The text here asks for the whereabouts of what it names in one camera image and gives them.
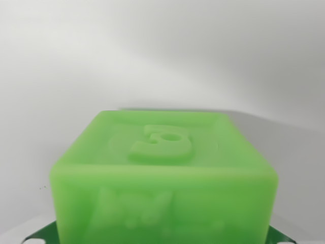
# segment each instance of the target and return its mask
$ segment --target white backdrop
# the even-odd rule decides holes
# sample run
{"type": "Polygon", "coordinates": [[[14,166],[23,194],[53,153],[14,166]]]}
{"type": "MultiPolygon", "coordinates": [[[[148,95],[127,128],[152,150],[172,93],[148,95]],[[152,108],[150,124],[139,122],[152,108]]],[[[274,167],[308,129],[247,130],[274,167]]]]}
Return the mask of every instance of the white backdrop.
{"type": "Polygon", "coordinates": [[[101,110],[224,110],[325,239],[325,1],[0,2],[0,234],[52,211],[48,172],[101,110]]]}

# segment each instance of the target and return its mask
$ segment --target green cube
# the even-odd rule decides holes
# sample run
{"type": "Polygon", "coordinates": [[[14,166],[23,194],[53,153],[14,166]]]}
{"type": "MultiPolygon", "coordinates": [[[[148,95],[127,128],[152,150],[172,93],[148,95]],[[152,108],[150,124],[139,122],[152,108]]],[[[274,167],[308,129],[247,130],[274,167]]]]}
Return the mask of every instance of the green cube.
{"type": "Polygon", "coordinates": [[[61,244],[263,244],[278,182],[225,114],[126,110],[50,178],[61,244]]]}

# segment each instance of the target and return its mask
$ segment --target block side face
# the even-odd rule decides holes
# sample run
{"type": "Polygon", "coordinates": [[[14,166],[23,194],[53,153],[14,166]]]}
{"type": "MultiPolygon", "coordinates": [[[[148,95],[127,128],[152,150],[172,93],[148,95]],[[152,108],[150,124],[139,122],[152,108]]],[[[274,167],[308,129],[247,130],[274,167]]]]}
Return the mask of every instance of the block side face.
{"type": "Polygon", "coordinates": [[[62,244],[262,244],[276,189],[271,177],[181,188],[81,181],[51,177],[62,244]]]}
{"type": "Polygon", "coordinates": [[[59,164],[265,167],[221,113],[104,111],[59,164]]]}

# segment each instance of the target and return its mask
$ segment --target block front face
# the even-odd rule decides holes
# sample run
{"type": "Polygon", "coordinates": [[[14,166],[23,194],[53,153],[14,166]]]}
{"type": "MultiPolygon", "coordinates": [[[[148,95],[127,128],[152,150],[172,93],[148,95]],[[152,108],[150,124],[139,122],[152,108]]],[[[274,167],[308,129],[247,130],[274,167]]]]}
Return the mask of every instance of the block front face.
{"type": "Polygon", "coordinates": [[[262,244],[277,176],[223,114],[105,111],[51,185],[61,244],[262,244]]]}

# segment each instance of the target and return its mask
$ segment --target white surface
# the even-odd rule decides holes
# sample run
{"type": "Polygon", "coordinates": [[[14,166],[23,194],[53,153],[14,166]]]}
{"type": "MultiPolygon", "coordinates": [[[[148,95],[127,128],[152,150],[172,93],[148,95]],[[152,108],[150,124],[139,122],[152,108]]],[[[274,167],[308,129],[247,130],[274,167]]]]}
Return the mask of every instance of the white surface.
{"type": "Polygon", "coordinates": [[[101,110],[223,109],[324,239],[325,1],[0,2],[0,233],[52,209],[48,172],[101,110]]]}

